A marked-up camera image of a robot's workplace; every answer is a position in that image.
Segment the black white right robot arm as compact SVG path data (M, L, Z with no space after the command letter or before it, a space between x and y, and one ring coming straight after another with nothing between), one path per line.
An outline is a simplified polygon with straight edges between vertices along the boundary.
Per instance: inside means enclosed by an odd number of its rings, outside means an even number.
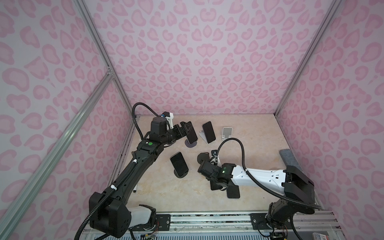
M277 197L279 200L270 204L264 217L264 224L271 229L282 227L296 213L312 215L318 208L314 183L295 166L287 166L285 170L257 170L203 161L198 173L210 181L212 191L226 191L229 199L240 198L240 186L259 187Z

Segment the silver folding phone stand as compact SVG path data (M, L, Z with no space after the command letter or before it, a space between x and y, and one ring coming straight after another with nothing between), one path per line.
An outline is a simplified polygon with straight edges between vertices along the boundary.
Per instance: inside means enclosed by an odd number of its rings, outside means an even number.
M222 129L222 140L227 140L232 137L233 128L232 127L223 127Z

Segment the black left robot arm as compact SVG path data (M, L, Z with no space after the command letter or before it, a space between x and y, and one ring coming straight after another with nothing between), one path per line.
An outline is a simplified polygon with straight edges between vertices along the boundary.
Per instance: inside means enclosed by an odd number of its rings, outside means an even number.
M93 193L90 197L89 215L82 225L90 225L105 236L115 238L122 237L126 231L137 226L151 230L156 222L156 209L147 205L129 209L128 200L145 171L164 149L189 137L193 131L191 122L172 126L166 115L153 118L150 131L140 134L141 140L126 168L102 193Z

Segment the purple edged black phone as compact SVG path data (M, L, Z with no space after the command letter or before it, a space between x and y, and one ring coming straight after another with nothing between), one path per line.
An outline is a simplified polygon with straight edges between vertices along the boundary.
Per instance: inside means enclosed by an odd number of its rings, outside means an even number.
M239 199L241 197L240 189L237 185L228 186L226 189L226 193L228 199Z

